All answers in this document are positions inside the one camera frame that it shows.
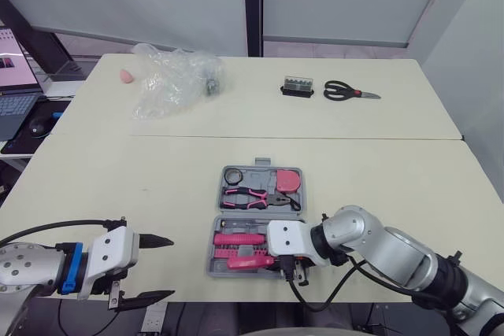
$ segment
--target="black desk mat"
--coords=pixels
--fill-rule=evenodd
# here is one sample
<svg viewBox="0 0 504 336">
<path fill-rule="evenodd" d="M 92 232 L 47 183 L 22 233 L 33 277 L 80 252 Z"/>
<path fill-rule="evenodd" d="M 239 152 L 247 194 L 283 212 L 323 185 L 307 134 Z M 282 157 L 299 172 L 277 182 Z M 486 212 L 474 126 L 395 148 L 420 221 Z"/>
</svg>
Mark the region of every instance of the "black desk mat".
<svg viewBox="0 0 504 336">
<path fill-rule="evenodd" d="M 24 120 L 19 131 L 14 135 L 13 139 L 7 141 L 2 149 L 2 153 L 34 153 L 44 140 L 44 138 L 33 138 L 28 130 L 28 125 L 34 117 L 47 116 L 49 117 L 54 112 L 63 112 L 70 102 L 54 101 L 54 102 L 37 102 L 31 110 L 26 120 Z"/>
</svg>

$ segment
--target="case latch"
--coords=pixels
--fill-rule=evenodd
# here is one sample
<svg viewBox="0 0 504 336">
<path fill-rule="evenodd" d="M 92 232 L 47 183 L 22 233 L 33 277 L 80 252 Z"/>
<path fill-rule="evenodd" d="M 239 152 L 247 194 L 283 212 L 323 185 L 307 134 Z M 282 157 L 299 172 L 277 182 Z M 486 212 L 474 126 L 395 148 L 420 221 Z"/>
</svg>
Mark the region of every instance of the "case latch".
<svg viewBox="0 0 504 336">
<path fill-rule="evenodd" d="M 256 157 L 255 165 L 271 165 L 271 159 L 269 157 Z"/>
</svg>

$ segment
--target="computer mouse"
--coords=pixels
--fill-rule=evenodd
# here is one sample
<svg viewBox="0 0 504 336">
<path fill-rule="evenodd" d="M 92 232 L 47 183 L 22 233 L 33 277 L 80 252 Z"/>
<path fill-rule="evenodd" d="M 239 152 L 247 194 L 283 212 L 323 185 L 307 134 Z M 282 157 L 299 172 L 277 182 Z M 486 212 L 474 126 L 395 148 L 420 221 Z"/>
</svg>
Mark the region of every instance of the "computer mouse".
<svg viewBox="0 0 504 336">
<path fill-rule="evenodd" d="M 47 136 L 56 124 L 60 113 L 53 113 L 50 116 L 39 116 L 30 120 L 28 130 L 33 138 L 43 138 Z"/>
</svg>

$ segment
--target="pliers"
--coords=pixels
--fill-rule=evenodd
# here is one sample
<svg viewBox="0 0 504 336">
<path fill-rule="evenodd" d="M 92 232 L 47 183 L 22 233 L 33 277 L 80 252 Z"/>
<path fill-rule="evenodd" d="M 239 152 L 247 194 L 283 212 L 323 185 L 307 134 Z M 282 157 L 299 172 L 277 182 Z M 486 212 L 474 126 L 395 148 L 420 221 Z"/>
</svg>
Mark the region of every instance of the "pliers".
<svg viewBox="0 0 504 336">
<path fill-rule="evenodd" d="M 301 206 L 298 202 L 292 198 L 281 194 L 269 194 L 267 190 L 264 189 L 250 189 L 245 186 L 239 186 L 238 188 L 226 189 L 222 188 L 223 196 L 228 196 L 230 194 L 245 194 L 247 196 L 252 196 L 260 198 L 259 200 L 252 201 L 246 204 L 235 204 L 229 201 L 222 201 L 220 203 L 221 208 L 224 209 L 260 209 L 264 210 L 268 206 L 283 206 L 290 205 L 296 212 L 301 210 Z"/>
</svg>

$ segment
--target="plastic bag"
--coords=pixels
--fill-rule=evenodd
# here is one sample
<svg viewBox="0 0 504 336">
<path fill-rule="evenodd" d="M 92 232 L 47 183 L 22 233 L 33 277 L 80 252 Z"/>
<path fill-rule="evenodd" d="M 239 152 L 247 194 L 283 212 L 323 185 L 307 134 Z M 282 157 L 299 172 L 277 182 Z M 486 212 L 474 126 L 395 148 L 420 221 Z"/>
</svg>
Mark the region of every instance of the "plastic bag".
<svg viewBox="0 0 504 336">
<path fill-rule="evenodd" d="M 193 105 L 203 95 L 215 96 L 223 90 L 222 61 L 211 54 L 162 52 L 146 43 L 134 46 L 132 52 L 142 58 L 146 70 L 133 112 L 137 120 L 162 118 Z"/>
</svg>

